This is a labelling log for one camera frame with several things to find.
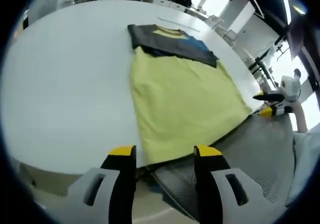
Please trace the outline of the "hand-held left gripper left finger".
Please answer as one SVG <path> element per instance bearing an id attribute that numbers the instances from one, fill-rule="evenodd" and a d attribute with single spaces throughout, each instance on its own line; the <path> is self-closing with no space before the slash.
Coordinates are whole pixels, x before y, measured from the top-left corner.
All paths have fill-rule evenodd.
<path id="1" fill-rule="evenodd" d="M 90 169 L 70 186 L 67 223 L 132 223 L 136 167 L 135 146 L 112 149 L 100 168 Z"/>

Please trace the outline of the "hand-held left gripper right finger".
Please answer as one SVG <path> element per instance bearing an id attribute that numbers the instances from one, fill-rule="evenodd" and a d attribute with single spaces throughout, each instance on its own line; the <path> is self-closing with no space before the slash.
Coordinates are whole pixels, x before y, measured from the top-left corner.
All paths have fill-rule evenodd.
<path id="1" fill-rule="evenodd" d="M 202 224 L 262 224 L 265 198 L 259 184 L 233 169 L 222 153 L 194 147 L 195 190 Z"/>

